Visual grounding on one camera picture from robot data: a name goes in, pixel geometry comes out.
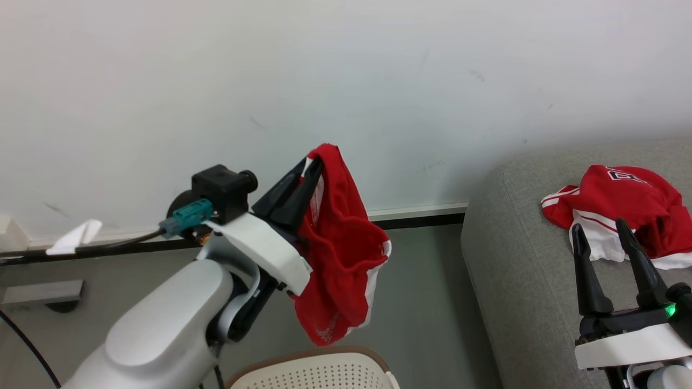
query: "teal connector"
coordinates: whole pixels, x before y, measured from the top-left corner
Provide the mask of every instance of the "teal connector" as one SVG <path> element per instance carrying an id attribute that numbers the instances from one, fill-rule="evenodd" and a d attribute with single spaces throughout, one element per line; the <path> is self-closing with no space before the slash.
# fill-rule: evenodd
<path id="1" fill-rule="evenodd" d="M 197 200 L 194 203 L 176 209 L 171 217 L 158 225 L 166 231 L 163 234 L 163 238 L 170 239 L 188 228 L 198 226 L 203 221 L 211 219 L 213 213 L 214 208 L 211 201 L 207 199 Z"/>

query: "green led indicator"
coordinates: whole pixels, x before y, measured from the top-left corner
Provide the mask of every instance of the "green led indicator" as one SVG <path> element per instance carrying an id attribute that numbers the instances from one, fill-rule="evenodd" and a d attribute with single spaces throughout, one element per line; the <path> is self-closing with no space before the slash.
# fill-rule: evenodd
<path id="1" fill-rule="evenodd" d="M 670 304 L 667 306 L 666 312 L 668 312 L 668 317 L 671 317 L 675 313 L 675 304 Z"/>

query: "perforated basket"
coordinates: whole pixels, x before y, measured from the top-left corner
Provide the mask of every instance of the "perforated basket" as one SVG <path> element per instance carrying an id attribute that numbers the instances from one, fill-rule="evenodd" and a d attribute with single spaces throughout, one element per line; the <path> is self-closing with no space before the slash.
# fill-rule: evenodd
<path id="1" fill-rule="evenodd" d="M 250 366 L 227 389 L 399 389 L 387 364 L 361 347 L 331 347 Z"/>

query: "gray fabric upholstery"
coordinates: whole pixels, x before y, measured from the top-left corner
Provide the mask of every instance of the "gray fabric upholstery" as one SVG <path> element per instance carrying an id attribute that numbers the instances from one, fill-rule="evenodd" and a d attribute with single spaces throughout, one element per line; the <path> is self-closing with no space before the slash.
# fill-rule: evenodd
<path id="1" fill-rule="evenodd" d="M 462 249 L 505 389 L 609 388 L 602 372 L 576 368 L 579 337 L 574 262 L 567 231 L 540 200 L 578 185 L 590 165 L 641 166 L 692 199 L 692 140 L 584 147 L 515 158 L 496 169 L 469 204 Z M 627 262 L 594 263 L 615 309 L 636 307 Z M 660 271 L 668 285 L 692 270 Z"/>

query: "cable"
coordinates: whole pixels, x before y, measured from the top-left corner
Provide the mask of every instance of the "cable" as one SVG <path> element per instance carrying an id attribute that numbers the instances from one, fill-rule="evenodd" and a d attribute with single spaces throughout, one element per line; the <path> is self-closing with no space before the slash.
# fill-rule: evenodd
<path id="1" fill-rule="evenodd" d="M 92 253 L 92 252 L 96 252 L 96 251 L 112 250 L 114 248 L 122 248 L 122 247 L 126 247 L 126 246 L 131 246 L 132 244 L 142 243 L 142 242 L 145 242 L 149 239 L 161 236 L 164 233 L 165 233 L 165 230 L 160 229 L 160 230 L 155 231 L 153 233 L 142 235 L 140 237 L 136 237 L 133 239 L 121 240 L 119 242 L 114 242 L 114 243 L 98 244 L 96 246 L 77 247 L 77 248 L 75 248 L 75 254 L 88 254 L 88 253 Z M 49 257 L 49 256 L 52 256 L 52 255 L 46 254 L 45 250 L 6 251 L 4 253 L 0 253 L 0 258 L 7 258 L 7 257 Z"/>
<path id="2" fill-rule="evenodd" d="M 219 389 L 224 389 L 224 379 L 221 377 L 221 369 L 219 365 L 214 366 L 214 373 L 217 375 L 217 383 L 219 383 Z"/>
<path id="3" fill-rule="evenodd" d="M 48 376 L 51 378 L 53 385 L 55 385 L 56 388 L 60 388 L 60 382 L 57 380 L 57 377 L 55 376 L 55 374 L 51 370 L 51 367 L 48 366 L 48 363 L 46 362 L 46 360 L 43 358 L 41 353 L 39 353 L 39 350 L 36 350 L 36 347 L 34 347 L 33 343 L 31 343 L 29 338 L 27 338 L 26 335 L 24 335 L 24 333 L 19 329 L 19 327 L 15 324 L 15 322 L 10 320 L 10 318 L 7 317 L 7 315 L 5 315 L 5 312 L 0 311 L 0 318 L 2 318 L 2 320 L 4 320 L 5 323 L 7 323 L 7 325 L 10 326 L 10 328 L 12 328 L 12 330 L 17 334 L 17 336 L 22 339 L 22 341 L 24 342 L 26 347 L 29 347 L 29 350 L 31 350 L 31 352 L 34 353 L 34 356 L 36 356 L 36 359 L 39 360 L 39 362 L 41 363 L 41 366 L 44 367 L 44 369 L 46 370 L 46 373 L 48 373 Z"/>

